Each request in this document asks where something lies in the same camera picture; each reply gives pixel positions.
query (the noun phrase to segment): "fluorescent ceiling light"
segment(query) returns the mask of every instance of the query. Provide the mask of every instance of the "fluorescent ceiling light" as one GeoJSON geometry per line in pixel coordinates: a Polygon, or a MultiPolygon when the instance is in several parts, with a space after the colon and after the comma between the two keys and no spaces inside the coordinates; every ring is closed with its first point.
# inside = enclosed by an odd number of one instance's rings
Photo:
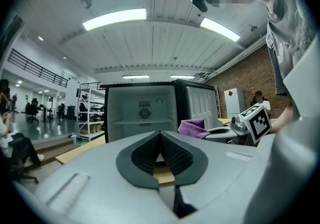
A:
{"type": "Polygon", "coordinates": [[[223,36],[226,36],[229,39],[232,39],[233,41],[237,41],[238,39],[240,39],[240,36],[235,34],[233,31],[229,30],[228,28],[224,27],[223,25],[221,25],[217,22],[214,22],[208,18],[203,19],[200,26],[207,28],[209,30],[213,30],[217,33],[220,33],[223,36]]]}
{"type": "Polygon", "coordinates": [[[94,28],[116,23],[116,22],[141,20],[141,19],[146,19],[146,17],[147,17],[147,11],[145,8],[129,9],[129,10],[118,11],[118,12],[96,17],[87,22],[84,22],[83,25],[86,30],[92,30],[94,28]]]}
{"type": "Polygon", "coordinates": [[[129,78],[149,78],[149,75],[124,75],[122,76],[124,79],[129,79],[129,78]]]}
{"type": "Polygon", "coordinates": [[[171,75],[171,78],[195,78],[195,77],[187,76],[187,75],[171,75]]]}

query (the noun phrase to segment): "black sleeve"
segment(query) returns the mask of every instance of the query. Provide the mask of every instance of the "black sleeve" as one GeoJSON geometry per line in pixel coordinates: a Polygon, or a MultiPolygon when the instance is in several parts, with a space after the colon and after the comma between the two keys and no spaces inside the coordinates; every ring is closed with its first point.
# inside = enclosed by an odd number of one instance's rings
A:
{"type": "Polygon", "coordinates": [[[278,64],[278,59],[276,56],[276,53],[268,47],[268,51],[269,51],[269,56],[270,56],[270,60],[272,63],[272,67],[273,67],[273,74],[274,74],[274,84],[275,84],[275,93],[276,95],[283,95],[286,96],[288,94],[288,90],[284,85],[284,80],[281,76],[280,73],[280,68],[279,68],[279,64],[278,64]]]}

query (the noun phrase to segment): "purple cloth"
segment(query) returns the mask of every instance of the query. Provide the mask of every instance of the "purple cloth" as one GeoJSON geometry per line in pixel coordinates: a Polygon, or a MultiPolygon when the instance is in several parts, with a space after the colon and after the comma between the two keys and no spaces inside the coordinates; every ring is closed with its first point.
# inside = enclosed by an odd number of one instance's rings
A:
{"type": "Polygon", "coordinates": [[[178,132],[198,139],[203,139],[210,134],[205,129],[205,121],[203,119],[182,120],[178,132]]]}

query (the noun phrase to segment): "gray t-shirt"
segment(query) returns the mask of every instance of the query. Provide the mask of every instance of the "gray t-shirt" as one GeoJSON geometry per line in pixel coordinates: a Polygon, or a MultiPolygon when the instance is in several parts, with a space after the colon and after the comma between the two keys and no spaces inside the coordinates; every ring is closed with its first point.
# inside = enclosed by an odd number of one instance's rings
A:
{"type": "Polygon", "coordinates": [[[274,0],[266,43],[275,78],[276,95],[287,95],[283,79],[303,56],[318,30],[304,0],[274,0]]]}

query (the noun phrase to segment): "ceiling beam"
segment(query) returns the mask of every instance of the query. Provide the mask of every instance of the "ceiling beam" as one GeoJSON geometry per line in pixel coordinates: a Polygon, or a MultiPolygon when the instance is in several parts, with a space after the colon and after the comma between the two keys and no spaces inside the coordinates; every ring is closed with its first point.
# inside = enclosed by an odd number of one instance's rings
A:
{"type": "MultiPolygon", "coordinates": [[[[146,20],[135,20],[135,21],[119,22],[119,23],[109,24],[107,26],[109,26],[109,27],[112,27],[112,26],[127,26],[128,24],[131,24],[131,23],[147,23],[149,25],[158,25],[158,24],[162,24],[162,25],[164,25],[164,24],[166,24],[166,25],[177,25],[177,26],[182,26],[182,27],[184,27],[186,29],[192,29],[192,30],[194,30],[195,33],[199,32],[199,30],[202,30],[202,31],[207,32],[208,34],[211,34],[213,37],[220,38],[221,40],[226,41],[226,42],[230,42],[232,45],[234,45],[235,47],[237,47],[237,48],[239,48],[241,50],[245,49],[239,43],[234,42],[233,40],[229,39],[228,37],[223,36],[220,33],[217,33],[215,31],[203,28],[197,23],[186,22],[184,20],[176,20],[176,19],[172,19],[172,18],[148,17],[146,20]]],[[[101,26],[99,28],[93,29],[91,31],[99,30],[101,28],[104,28],[104,26],[101,26]]],[[[85,29],[80,29],[79,31],[74,32],[73,34],[68,35],[67,37],[63,38],[59,42],[59,45],[61,46],[61,45],[65,44],[65,43],[67,43],[68,41],[70,41],[70,40],[72,40],[72,39],[74,39],[76,37],[79,37],[79,36],[81,36],[81,35],[83,35],[85,33],[89,33],[89,32],[90,31],[86,31],[85,29]]]]}
{"type": "MultiPolygon", "coordinates": [[[[185,66],[130,66],[117,68],[103,68],[94,71],[95,74],[106,72],[141,72],[141,71],[171,71],[171,72],[197,72],[199,67],[185,67],[185,66]]],[[[213,69],[201,68],[201,72],[212,73],[213,69]]]]}

